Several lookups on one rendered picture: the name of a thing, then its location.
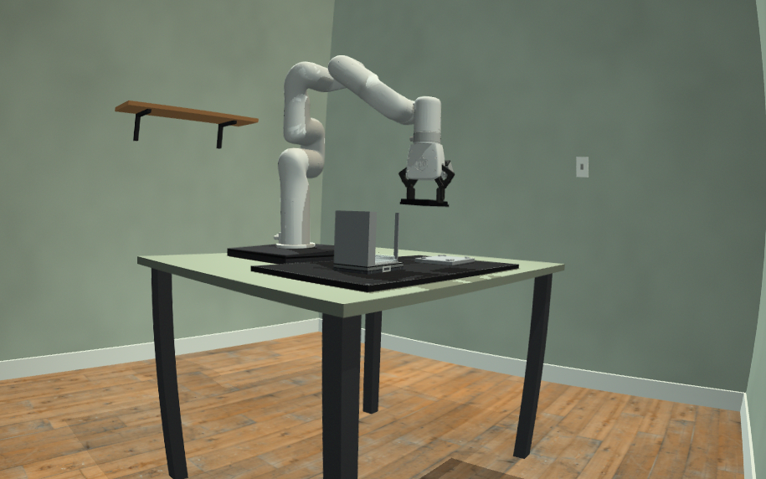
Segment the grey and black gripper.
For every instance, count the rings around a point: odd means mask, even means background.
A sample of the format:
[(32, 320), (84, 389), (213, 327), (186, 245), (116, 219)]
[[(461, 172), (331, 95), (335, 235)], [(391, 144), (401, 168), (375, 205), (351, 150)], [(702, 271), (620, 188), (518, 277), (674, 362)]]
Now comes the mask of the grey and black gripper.
[[(443, 180), (445, 173), (448, 176)], [(414, 142), (409, 147), (407, 167), (399, 172), (398, 175), (407, 188), (407, 198), (413, 199), (415, 199), (414, 185), (418, 179), (434, 179), (420, 181), (436, 181), (438, 184), (436, 202), (443, 203), (443, 200), (445, 200), (445, 189), (450, 184), (455, 173), (445, 166), (444, 150), (440, 143)]]

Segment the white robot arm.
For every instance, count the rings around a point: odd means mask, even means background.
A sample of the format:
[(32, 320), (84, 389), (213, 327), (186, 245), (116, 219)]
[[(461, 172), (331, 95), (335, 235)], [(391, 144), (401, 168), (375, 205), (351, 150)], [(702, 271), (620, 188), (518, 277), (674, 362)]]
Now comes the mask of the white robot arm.
[[(310, 188), (308, 178), (316, 178), (325, 163), (323, 125), (310, 118), (307, 89), (330, 92), (348, 88), (371, 107), (402, 125), (414, 124), (411, 142), (440, 143), (441, 103), (423, 96), (408, 100), (378, 80), (359, 61), (345, 55), (332, 58), (328, 69), (311, 62), (294, 65), (284, 83), (285, 107), (283, 134), (287, 142), (301, 145), (280, 154), (280, 233), (277, 248), (315, 247), (310, 237)], [(302, 146), (304, 145), (304, 146)], [(309, 149), (309, 150), (306, 150)]]

